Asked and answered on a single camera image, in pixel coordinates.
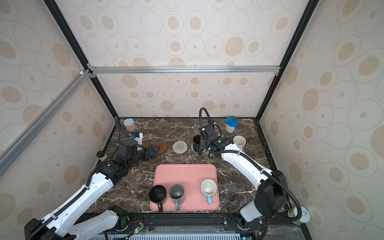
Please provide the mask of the black mug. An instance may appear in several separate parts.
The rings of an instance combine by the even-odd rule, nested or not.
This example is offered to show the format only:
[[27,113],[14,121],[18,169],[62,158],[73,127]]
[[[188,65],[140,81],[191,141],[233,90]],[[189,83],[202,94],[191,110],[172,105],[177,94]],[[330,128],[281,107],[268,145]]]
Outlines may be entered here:
[[192,143],[192,151],[194,153],[198,153],[199,156],[202,154],[200,144],[201,144],[201,135],[194,136],[193,137],[193,143]]
[[163,212],[163,204],[167,200],[167,190],[162,185],[156,185],[151,188],[149,198],[152,203],[157,205],[159,213]]

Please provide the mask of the brown wooden coaster front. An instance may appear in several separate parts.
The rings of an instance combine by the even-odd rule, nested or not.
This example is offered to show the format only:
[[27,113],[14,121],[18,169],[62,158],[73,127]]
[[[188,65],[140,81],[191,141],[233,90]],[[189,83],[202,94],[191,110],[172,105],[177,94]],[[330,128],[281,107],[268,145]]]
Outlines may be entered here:
[[168,150],[168,145],[164,141],[158,141],[155,143],[155,146],[158,148],[158,154],[163,155]]

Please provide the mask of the multicolour woven coaster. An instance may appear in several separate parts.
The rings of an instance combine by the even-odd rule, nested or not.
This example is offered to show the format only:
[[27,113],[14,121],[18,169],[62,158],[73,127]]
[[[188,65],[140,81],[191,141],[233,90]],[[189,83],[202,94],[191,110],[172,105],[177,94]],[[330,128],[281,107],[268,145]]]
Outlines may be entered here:
[[173,151],[176,154],[183,154],[187,151],[188,145],[184,141],[177,141],[173,144]]

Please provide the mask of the blue handled white mug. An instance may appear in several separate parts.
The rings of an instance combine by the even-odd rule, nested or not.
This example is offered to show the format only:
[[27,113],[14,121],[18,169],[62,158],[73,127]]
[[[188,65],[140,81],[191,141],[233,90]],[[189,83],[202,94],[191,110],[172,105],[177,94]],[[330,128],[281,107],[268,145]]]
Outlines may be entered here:
[[215,181],[207,179],[201,184],[202,195],[207,199],[208,205],[212,204],[212,198],[217,192],[217,184]]

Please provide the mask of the grey mug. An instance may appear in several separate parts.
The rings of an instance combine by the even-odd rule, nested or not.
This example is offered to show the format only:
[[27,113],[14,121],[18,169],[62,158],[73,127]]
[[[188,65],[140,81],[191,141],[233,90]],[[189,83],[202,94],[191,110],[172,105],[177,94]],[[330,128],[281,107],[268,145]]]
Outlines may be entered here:
[[184,187],[181,184],[172,185],[169,189],[169,195],[176,206],[176,211],[179,211],[186,199]]

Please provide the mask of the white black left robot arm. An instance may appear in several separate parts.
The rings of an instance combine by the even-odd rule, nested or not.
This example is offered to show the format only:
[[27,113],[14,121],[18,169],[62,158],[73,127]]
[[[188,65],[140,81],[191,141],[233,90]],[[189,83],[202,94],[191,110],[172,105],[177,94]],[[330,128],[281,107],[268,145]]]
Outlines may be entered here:
[[101,232],[126,223],[127,219],[121,208],[107,210],[81,223],[77,223],[77,220],[131,169],[158,157],[161,148],[156,145],[143,146],[142,138],[142,133],[134,132],[125,140],[118,139],[114,151],[91,171],[86,183],[75,194],[41,220],[33,218],[25,225],[25,238],[88,240]]

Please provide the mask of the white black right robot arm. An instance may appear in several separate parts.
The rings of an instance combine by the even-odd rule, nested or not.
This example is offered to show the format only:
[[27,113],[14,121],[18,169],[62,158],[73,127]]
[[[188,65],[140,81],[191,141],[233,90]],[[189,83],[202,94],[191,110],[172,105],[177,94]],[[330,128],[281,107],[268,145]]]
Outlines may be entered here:
[[206,108],[199,110],[200,150],[209,155],[220,156],[242,173],[256,188],[255,199],[242,207],[234,217],[240,226],[246,228],[255,219],[280,216],[289,222],[297,222],[303,216],[303,209],[288,189],[285,175],[263,167],[245,154],[213,121]]

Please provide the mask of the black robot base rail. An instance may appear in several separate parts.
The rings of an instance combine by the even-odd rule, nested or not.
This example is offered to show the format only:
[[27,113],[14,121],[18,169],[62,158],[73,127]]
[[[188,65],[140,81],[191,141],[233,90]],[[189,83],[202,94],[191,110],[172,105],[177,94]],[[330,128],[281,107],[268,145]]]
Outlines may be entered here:
[[64,240],[310,240],[308,228],[278,217],[241,228],[229,213],[84,214]]

